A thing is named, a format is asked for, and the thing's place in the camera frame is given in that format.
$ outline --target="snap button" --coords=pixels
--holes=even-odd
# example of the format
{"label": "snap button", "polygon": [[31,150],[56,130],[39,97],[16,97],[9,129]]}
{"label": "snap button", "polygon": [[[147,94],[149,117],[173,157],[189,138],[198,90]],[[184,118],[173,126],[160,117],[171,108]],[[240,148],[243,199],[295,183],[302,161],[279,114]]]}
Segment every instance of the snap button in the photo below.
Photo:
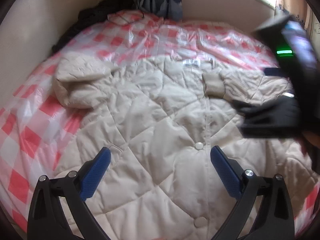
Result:
{"label": "snap button", "polygon": [[196,228],[205,227],[208,224],[207,219],[204,218],[204,217],[196,218],[193,223],[194,223]]}
{"label": "snap button", "polygon": [[195,148],[199,151],[199,150],[202,150],[202,148],[203,148],[203,143],[200,143],[200,142],[198,142],[198,143],[196,143],[195,144]]}

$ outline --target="metal screw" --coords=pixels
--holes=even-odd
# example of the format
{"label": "metal screw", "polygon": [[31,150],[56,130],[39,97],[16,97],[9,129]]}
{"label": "metal screw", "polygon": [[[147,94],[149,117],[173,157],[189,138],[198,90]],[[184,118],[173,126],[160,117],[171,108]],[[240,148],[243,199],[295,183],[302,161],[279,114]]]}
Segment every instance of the metal screw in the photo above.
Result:
{"label": "metal screw", "polygon": [[283,180],[283,177],[282,177],[282,175],[280,175],[280,174],[276,174],[276,179],[277,179],[277,180]]}
{"label": "metal screw", "polygon": [[46,175],[42,175],[40,176],[39,181],[45,181],[46,178],[47,178]]}
{"label": "metal screw", "polygon": [[252,177],[254,175],[252,170],[245,170],[244,173],[248,176],[248,177]]}
{"label": "metal screw", "polygon": [[74,178],[75,176],[77,176],[77,172],[76,171],[70,171],[68,173],[68,177],[70,177],[70,178]]}

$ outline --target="bed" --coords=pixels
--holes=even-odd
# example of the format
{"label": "bed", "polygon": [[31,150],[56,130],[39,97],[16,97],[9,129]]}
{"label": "bed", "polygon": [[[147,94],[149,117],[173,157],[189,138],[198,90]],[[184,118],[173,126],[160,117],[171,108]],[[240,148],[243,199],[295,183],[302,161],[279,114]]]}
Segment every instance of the bed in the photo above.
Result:
{"label": "bed", "polygon": [[[122,11],[84,30],[61,52],[41,63],[0,110],[0,197],[24,231],[38,178],[57,174],[65,148],[88,113],[63,107],[52,90],[58,63],[70,52],[119,67],[158,55],[176,61],[219,61],[248,71],[276,66],[268,48],[225,23],[176,23],[140,11]],[[296,234],[313,218],[318,191],[316,184],[295,218]]]}

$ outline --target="wall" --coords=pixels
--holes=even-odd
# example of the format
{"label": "wall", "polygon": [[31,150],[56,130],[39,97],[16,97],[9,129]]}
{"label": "wall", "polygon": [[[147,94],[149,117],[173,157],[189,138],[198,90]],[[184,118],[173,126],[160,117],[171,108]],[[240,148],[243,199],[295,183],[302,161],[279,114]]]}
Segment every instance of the wall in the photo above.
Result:
{"label": "wall", "polygon": [[0,107],[50,53],[79,10],[100,0],[16,0],[0,25]]}
{"label": "wall", "polygon": [[182,9],[184,19],[223,21],[245,32],[274,15],[261,0],[182,0]]}

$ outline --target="barcode tag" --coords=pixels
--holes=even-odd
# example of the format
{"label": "barcode tag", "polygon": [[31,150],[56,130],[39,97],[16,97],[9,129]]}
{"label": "barcode tag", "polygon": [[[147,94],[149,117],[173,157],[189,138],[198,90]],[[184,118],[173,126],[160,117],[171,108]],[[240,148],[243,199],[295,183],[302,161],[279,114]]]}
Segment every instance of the barcode tag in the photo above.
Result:
{"label": "barcode tag", "polygon": [[185,59],[182,61],[183,66],[195,66],[195,67],[200,67],[201,63],[198,58],[189,58]]}

